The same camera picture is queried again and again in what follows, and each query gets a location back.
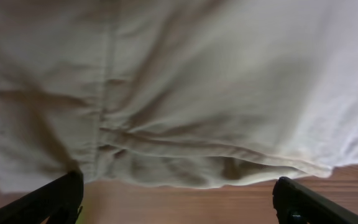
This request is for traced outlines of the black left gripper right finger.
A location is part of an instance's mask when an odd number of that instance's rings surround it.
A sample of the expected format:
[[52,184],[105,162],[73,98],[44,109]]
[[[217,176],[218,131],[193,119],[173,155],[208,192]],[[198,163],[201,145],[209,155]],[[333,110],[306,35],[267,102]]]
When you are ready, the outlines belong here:
[[280,177],[273,188],[279,224],[358,224],[358,215],[308,189]]

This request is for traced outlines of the beige cotton shorts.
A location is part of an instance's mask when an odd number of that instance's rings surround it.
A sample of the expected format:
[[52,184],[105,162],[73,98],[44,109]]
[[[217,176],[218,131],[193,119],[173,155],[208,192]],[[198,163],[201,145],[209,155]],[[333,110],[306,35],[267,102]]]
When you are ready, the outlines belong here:
[[358,1],[0,1],[0,190],[358,164]]

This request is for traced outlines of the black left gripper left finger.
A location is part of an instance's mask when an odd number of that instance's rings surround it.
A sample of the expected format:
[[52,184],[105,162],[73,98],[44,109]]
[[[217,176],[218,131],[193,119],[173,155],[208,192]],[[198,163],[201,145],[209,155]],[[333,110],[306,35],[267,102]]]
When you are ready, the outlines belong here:
[[83,174],[71,171],[0,208],[0,224],[75,224],[83,195]]

